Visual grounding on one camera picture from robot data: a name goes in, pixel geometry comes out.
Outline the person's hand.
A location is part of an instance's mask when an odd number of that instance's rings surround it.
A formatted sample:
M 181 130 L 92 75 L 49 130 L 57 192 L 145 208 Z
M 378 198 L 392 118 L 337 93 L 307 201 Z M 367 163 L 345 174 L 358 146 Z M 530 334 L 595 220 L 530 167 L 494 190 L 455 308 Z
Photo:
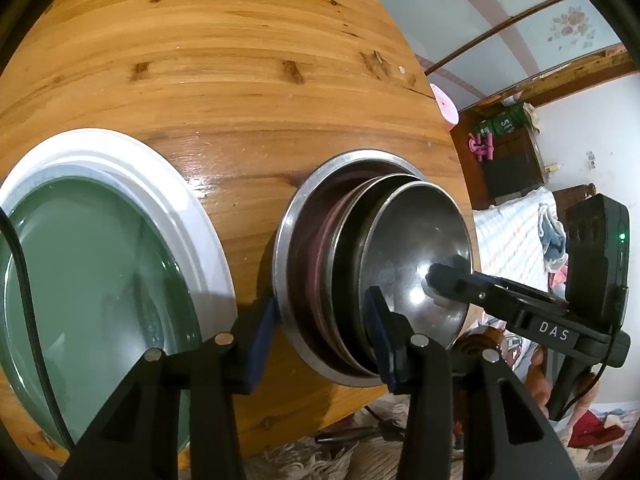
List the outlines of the person's hand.
M 545 358 L 544 349 L 538 347 L 530 360 L 525 379 L 525 387 L 538 405 L 538 408 L 542 411 L 542 414 L 549 417 L 547 403 L 550 399 L 551 385 L 548 383 L 546 373 L 544 372 Z M 598 391 L 599 383 L 596 382 L 570 409 L 570 417 L 567 419 L 565 428 L 573 428 L 576 422 L 589 411 L 591 403 L 598 395 Z

